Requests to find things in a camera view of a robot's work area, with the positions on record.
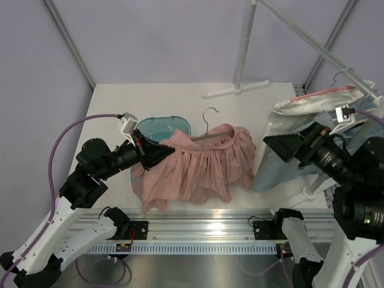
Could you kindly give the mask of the white pleated skirt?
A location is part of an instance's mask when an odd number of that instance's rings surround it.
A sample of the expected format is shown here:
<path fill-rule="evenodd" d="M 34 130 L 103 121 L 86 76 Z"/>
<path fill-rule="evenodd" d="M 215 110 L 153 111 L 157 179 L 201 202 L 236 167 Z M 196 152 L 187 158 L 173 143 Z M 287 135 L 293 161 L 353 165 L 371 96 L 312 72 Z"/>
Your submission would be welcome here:
<path fill-rule="evenodd" d="M 334 127 L 337 124 L 335 108 L 342 104 L 367 110 L 375 108 L 373 102 L 355 86 L 348 91 L 322 94 L 292 103 L 290 100 L 283 100 L 273 106 L 263 137 L 290 134 L 322 112 L 328 113 L 326 125 Z"/>

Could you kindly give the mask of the pink skirt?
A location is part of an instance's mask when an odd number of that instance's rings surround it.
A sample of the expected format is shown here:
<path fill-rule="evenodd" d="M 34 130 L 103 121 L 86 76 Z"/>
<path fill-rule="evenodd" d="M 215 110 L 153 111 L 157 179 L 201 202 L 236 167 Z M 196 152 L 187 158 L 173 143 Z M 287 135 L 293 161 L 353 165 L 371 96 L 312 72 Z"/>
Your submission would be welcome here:
<path fill-rule="evenodd" d="M 209 133 L 226 135 L 195 142 L 175 130 L 169 139 L 161 141 L 174 148 L 174 153 L 150 170 L 141 164 L 130 169 L 132 189 L 142 202 L 142 213 L 152 208 L 168 211 L 170 201 L 203 204 L 216 197 L 229 203 L 231 184 L 251 189 L 256 145 L 250 132 L 221 124 Z"/>

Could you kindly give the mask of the pink clothes hanger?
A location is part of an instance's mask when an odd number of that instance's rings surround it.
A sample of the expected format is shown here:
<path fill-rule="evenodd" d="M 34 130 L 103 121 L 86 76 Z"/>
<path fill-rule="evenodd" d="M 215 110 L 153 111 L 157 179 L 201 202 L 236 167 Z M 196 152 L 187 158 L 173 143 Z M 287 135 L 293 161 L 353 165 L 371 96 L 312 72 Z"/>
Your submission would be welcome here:
<path fill-rule="evenodd" d="M 334 85 L 336 84 L 337 80 L 336 80 L 336 77 L 345 72 L 345 71 L 355 71 L 353 68 L 345 68 L 345 69 L 342 69 L 340 70 L 338 73 L 336 73 L 334 75 L 334 82 L 333 84 L 327 88 L 327 89 L 324 89 L 324 90 L 321 90 L 321 91 L 317 91 L 317 92 L 312 92 L 312 93 L 309 93 L 309 94 L 304 94 L 304 95 L 300 95 L 300 96 L 297 96 L 295 98 L 292 98 L 290 99 L 290 102 L 297 102 L 297 101 L 300 101 L 300 100 L 303 100 L 303 99 L 306 99 L 308 97 L 314 97 L 314 96 L 318 96 L 318 95 L 322 95 L 322 94 L 329 94 L 329 93 L 335 93 L 335 92 L 340 92 L 340 91 L 348 91 L 348 90 L 351 90 L 354 88 L 353 85 L 346 85 L 346 86 L 342 86 L 342 87 L 338 87 L 338 88 L 335 88 Z"/>

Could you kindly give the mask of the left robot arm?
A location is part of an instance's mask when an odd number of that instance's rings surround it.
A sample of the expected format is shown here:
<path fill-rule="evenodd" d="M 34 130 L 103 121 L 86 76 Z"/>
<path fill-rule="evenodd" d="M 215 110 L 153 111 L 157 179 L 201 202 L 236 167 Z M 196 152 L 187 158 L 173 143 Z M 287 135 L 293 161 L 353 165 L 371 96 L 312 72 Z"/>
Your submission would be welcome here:
<path fill-rule="evenodd" d="M 130 218 L 114 207 L 89 229 L 63 240 L 69 228 L 107 191 L 106 180 L 137 164 L 149 170 L 174 151 L 146 138 L 139 130 L 133 131 L 132 141 L 126 140 L 114 151 L 100 138 L 88 140 L 77 154 L 76 168 L 60 189 L 47 217 L 22 247 L 1 255 L 1 266 L 7 273 L 16 274 L 14 281 L 19 287 L 46 287 L 48 281 L 59 277 L 93 245 L 126 237 Z"/>

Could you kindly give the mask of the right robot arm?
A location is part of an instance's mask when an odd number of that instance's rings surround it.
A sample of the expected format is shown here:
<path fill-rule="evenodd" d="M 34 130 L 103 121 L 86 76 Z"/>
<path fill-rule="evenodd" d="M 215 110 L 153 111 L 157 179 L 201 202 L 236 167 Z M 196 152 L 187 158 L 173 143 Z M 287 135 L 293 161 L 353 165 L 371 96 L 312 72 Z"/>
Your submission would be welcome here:
<path fill-rule="evenodd" d="M 366 263 L 383 250 L 383 138 L 369 137 L 350 154 L 328 127 L 313 123 L 264 142 L 284 162 L 313 164 L 337 183 L 334 238 L 326 257 L 315 250 L 299 211 L 281 208 L 274 215 L 273 233 L 287 239 L 295 261 L 293 286 L 355 287 Z"/>

